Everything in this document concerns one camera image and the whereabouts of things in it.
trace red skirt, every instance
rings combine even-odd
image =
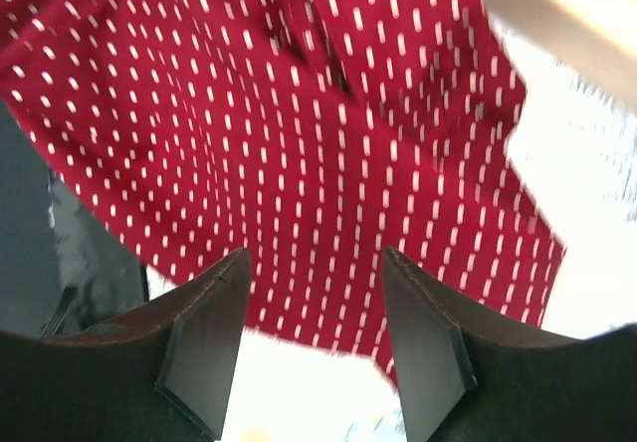
[[[177,284],[248,247],[251,328],[393,376],[387,246],[541,322],[563,251],[505,156],[525,88],[481,0],[0,0],[0,97]]]

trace gray wall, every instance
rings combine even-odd
[[[35,335],[61,284],[48,169],[0,103],[0,330]]]

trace polka dot fabric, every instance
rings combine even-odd
[[[393,361],[381,252],[531,325],[562,248],[505,159],[481,0],[0,0],[0,92],[178,284],[250,248],[247,323]]]

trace red fabric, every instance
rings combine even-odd
[[[0,0],[0,39],[2,97],[127,248],[177,283],[250,248],[248,326],[392,375],[387,246],[539,324],[562,248],[481,0]]]

